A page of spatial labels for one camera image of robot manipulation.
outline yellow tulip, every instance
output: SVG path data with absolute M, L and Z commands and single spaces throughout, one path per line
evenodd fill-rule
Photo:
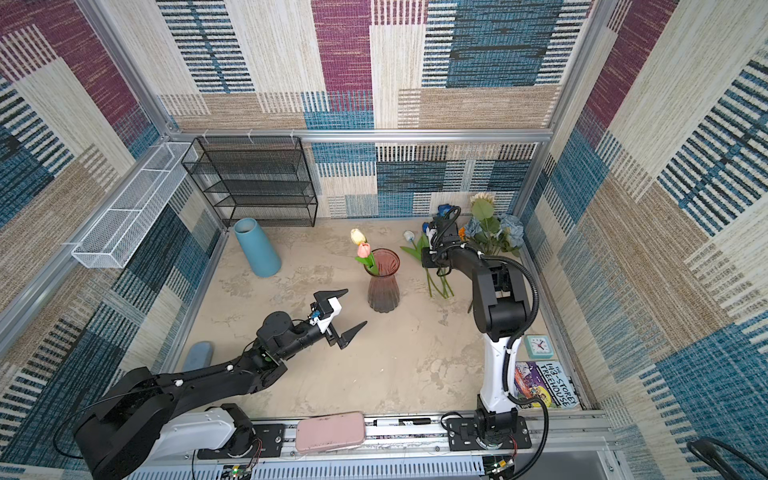
M 366 241 L 366 236 L 356 228 L 353 228 L 352 231 L 349 232 L 349 236 L 352 237 L 352 241 L 355 242 L 355 245 L 360 245 Z

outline teal alarm clock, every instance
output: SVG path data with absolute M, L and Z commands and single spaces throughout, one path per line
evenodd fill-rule
M 554 356 L 554 349 L 546 335 L 526 335 L 525 348 L 531 359 L 550 359 Z

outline blue cylindrical vase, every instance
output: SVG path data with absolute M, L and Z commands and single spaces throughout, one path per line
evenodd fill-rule
M 250 269 L 257 276 L 272 276 L 280 270 L 283 263 L 258 222 L 253 218 L 243 218 L 235 223 L 234 230 Z

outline beige floor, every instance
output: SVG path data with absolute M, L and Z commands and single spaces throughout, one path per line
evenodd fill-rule
M 214 363 L 232 359 L 267 314 L 284 310 L 304 319 L 314 292 L 348 288 L 343 311 L 333 320 L 336 329 L 341 333 L 363 320 L 368 325 L 346 349 L 317 343 L 288 361 L 287 373 L 268 390 L 233 401 L 254 418 L 474 409 L 483 347 L 467 313 L 471 282 L 454 272 L 449 281 L 455 297 L 429 298 L 423 268 L 399 249 L 406 244 L 402 232 L 419 232 L 422 221 L 318 219 L 314 228 L 266 228 L 283 260 L 280 272 L 267 279 L 253 274 L 230 233 L 181 358 L 190 345 L 210 340 Z M 355 227 L 374 248 L 400 255 L 401 300 L 390 313 L 368 306 L 369 276 L 354 260 L 356 246 L 349 239 Z M 547 333 L 541 315 L 528 333 Z M 518 360 L 526 356 L 521 348 Z

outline pink glass vase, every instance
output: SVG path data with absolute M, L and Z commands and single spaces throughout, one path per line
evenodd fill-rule
M 371 276 L 371 283 L 368 285 L 368 304 L 376 312 L 391 312 L 400 303 L 400 288 L 395 279 L 395 273 L 400 268 L 400 258 L 397 253 L 386 248 L 377 248 L 372 253 L 379 268 L 379 274 L 374 275 L 366 268 L 366 272 Z

